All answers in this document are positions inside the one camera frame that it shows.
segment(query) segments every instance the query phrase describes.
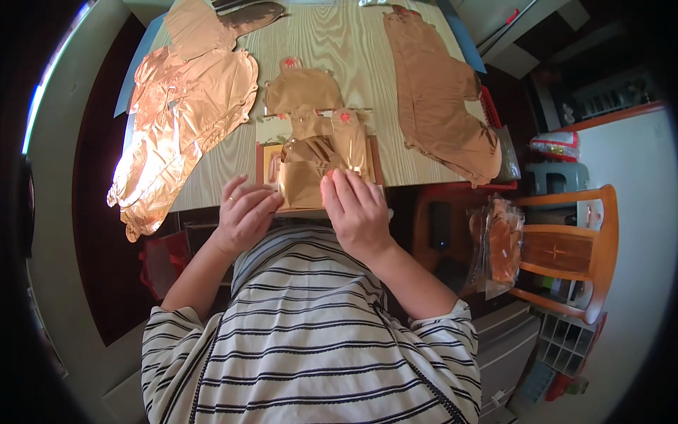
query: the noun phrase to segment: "gray stool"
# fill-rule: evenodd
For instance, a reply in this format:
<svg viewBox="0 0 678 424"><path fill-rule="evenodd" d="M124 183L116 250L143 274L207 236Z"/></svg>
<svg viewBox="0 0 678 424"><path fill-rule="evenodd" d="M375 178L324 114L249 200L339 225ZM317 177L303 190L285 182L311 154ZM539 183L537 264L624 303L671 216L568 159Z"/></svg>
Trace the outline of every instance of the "gray stool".
<svg viewBox="0 0 678 424"><path fill-rule="evenodd" d="M535 196L586 190L589 185L589 169L579 162L530 163L525 170L534 174L532 194ZM567 208L576 204L532 206L531 209Z"/></svg>

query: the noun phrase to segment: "person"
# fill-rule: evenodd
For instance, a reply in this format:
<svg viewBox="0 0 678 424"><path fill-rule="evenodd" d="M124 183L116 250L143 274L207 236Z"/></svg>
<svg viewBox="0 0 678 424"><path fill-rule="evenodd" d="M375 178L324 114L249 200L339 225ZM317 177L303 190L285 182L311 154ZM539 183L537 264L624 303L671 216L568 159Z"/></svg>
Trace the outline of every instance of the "person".
<svg viewBox="0 0 678 424"><path fill-rule="evenodd" d="M151 311L149 421L476 423L469 307L396 244L379 188L335 171L321 182L334 230L267 233L282 197L246 178L226 184L218 227ZM203 324L234 260L231 303Z"/></svg>

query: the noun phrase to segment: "floor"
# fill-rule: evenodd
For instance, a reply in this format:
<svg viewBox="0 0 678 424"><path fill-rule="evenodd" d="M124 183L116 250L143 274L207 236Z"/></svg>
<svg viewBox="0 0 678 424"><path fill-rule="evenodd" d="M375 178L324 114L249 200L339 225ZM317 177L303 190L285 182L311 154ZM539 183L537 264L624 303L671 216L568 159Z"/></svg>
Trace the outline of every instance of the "floor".
<svg viewBox="0 0 678 424"><path fill-rule="evenodd" d="M83 287L102 340L110 345L148 317L158 302L140 282L142 262L139 253L145 241L186 230L194 254L214 230L218 208L172 212L156 234L142 236L136 243L125 237L117 206L106 205L106 192L122 150L126 115L112 118L123 76L144 27L131 16L110 48L87 104L74 166L73 223ZM490 89L502 124L507 125L519 162L524 166L529 155L527 143L536 135L523 83L510 75L487 67L481 82ZM418 187L397 187L386 191L389 206L395 211L391 233L406 250L412 248L412 222ZM229 287L219 292L214 310L223 309L230 299ZM505 296L495 302L505 302ZM483 299L471 299L481 313ZM393 315L406 318L399 305L391 301Z"/></svg>

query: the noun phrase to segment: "striped shirt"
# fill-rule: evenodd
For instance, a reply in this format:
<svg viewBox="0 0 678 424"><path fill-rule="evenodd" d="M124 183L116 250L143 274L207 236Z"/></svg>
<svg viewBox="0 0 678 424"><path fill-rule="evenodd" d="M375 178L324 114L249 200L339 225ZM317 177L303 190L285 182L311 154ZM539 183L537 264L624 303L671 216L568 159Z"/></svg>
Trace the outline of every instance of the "striped shirt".
<svg viewBox="0 0 678 424"><path fill-rule="evenodd" d="M151 423L478 422L468 305L402 326L331 229L271 231L236 260L231 292L206 324L190 307L151 311Z"/></svg>

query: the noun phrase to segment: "table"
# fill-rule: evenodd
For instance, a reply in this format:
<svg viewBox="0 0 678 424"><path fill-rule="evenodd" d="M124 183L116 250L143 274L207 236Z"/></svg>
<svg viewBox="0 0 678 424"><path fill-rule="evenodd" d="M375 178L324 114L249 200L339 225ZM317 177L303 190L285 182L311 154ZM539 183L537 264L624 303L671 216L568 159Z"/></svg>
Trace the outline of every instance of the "table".
<svg viewBox="0 0 678 424"><path fill-rule="evenodd" d="M237 40L236 49L249 51L259 65L260 89L250 111L250 122L240 125L203 156L171 212L217 206L222 188L232 176L248 174L254 179L255 118L263 115L264 82L278 76L278 62L287 56L298 56L305 67L331 69L347 107L373 108L386 187L464 180L440 163L405 148L397 117L395 68L383 23L384 13L393 10L390 6L359 7L358 0L324 5L302 4L299 0L278 3L285 6L289 16ZM437 6L408 0L391 3L419 12L435 25L450 56L464 60ZM162 24L150 51L171 42ZM466 109L485 122L480 102L467 102Z"/></svg>

